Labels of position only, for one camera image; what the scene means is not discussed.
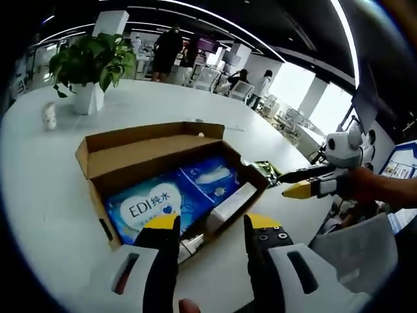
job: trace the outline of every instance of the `white column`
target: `white column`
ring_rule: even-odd
[[[231,72],[236,72],[245,67],[252,49],[243,44],[233,44],[230,51],[240,57],[239,64],[231,69]]]
[[[121,35],[128,18],[129,14],[126,11],[101,12],[96,21],[93,36],[97,36],[100,33]]]
[[[315,107],[319,103],[321,97],[323,96],[324,91],[326,90],[327,83],[321,79],[314,77],[313,82],[308,89],[306,96],[298,108],[298,111],[304,116],[304,118],[309,119],[313,113]]]

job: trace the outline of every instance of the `ceiling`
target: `ceiling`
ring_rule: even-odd
[[[325,62],[350,77],[354,77],[349,43],[340,18],[330,0],[183,0],[243,27],[269,46],[302,53]],[[393,22],[371,0],[339,0],[349,25],[360,62],[360,68],[371,70],[376,92],[381,101],[379,123],[397,142],[417,138],[417,127],[402,130],[417,117],[416,97],[417,66],[415,50],[400,34],[399,23]],[[94,23],[100,11],[123,9],[130,22],[173,25],[216,40],[236,40],[240,37],[265,57],[278,59],[264,45],[245,31],[210,14],[176,3],[157,0],[97,1],[80,10],[71,1],[59,1],[50,12],[55,18],[39,30],[40,39],[71,27]],[[128,24],[131,28],[155,29],[149,25]],[[92,27],[82,29],[92,31]],[[309,62],[288,53],[280,55],[286,60],[309,67]],[[316,67],[317,75],[332,80],[350,93],[355,87],[331,71]]]

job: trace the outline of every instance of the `white table surface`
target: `white table surface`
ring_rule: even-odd
[[[57,129],[45,132],[41,108],[57,103]],[[7,216],[33,271],[55,297],[86,285],[93,266],[111,253],[74,153],[83,137],[118,128],[202,119],[226,125],[224,140],[246,160],[269,160],[281,171],[307,160],[242,102],[162,83],[123,80],[109,89],[97,115],[72,113],[72,99],[51,87],[32,91],[7,111],[1,133],[1,184]],[[308,244],[331,198],[292,200],[267,190],[252,212],[279,220],[296,243]],[[242,218],[180,268],[175,300],[202,312],[233,312],[253,299]]]

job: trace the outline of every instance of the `edi pure water package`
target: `edi pure water package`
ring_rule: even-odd
[[[122,242],[132,245],[145,224],[161,214],[179,214],[182,235],[238,188],[236,171],[216,157],[135,185],[109,197],[105,207]]]

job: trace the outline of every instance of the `white chair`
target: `white chair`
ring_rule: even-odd
[[[252,94],[252,91],[255,89],[250,83],[245,83],[239,80],[236,85],[230,90],[229,98],[237,99],[243,101],[246,104],[249,96]]]
[[[213,68],[203,68],[197,79],[193,82],[193,88],[213,92],[220,72]]]

